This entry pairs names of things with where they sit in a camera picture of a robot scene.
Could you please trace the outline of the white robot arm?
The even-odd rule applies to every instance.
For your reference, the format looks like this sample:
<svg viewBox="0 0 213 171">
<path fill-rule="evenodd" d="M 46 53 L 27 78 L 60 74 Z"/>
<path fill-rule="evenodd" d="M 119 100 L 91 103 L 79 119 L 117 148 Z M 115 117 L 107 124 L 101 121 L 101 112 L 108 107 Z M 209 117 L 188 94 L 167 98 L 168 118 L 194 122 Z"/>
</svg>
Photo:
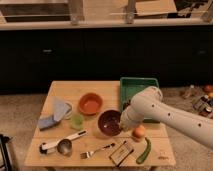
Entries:
<svg viewBox="0 0 213 171">
<path fill-rule="evenodd" d="M 213 150 L 213 120 L 166 105 L 162 99 L 162 91 L 155 86 L 135 94 L 121 114 L 121 129 L 136 128 L 145 118 L 152 118 Z"/>
</svg>

